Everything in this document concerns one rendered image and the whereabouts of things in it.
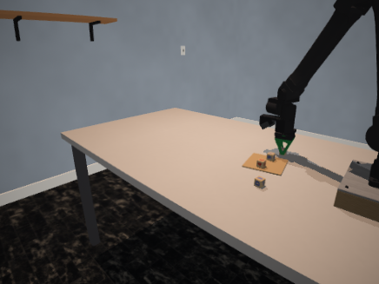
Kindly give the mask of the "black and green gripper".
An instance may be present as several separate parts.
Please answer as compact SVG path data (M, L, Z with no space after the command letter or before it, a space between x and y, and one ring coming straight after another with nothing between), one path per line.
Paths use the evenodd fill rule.
M296 135L296 129L294 129L295 124L295 118L294 119L284 119L285 120L285 127L284 127L284 133L282 132L275 132L275 141L276 145L279 149L280 155L284 155L287 151L290 144L295 139ZM287 146L285 147L284 151L282 151L281 147L283 147L283 142L287 143Z

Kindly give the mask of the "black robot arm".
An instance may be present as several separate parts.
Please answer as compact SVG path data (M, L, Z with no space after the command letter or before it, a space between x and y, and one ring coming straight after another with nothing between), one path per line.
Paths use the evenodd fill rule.
M284 119L289 121L289 119L296 118L296 105L293 102L300 101L300 95L312 76L350 27L361 16L365 16L372 6L376 25L377 101L373 125L367 130L365 140L374 151L378 152L377 158L371 165L369 185L379 188L379 0L336 0L333 6L336 9L335 12L305 57L287 80L281 84L277 91L277 97L268 99L266 111L276 116L262 114L259 124L262 129L276 125L275 131L284 133ZM282 105L280 105L281 103Z

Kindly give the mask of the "tan flat mat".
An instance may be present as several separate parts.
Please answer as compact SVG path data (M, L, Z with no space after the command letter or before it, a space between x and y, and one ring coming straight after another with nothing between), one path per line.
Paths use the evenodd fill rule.
M253 153L250 156L250 158L242 165L242 167L251 168L254 170L270 173L273 175L281 175L288 160L275 157L275 160L270 161L270 160L267 160L266 157L267 157L266 155ZM266 166L264 168L259 168L256 166L256 161L260 158L266 160Z

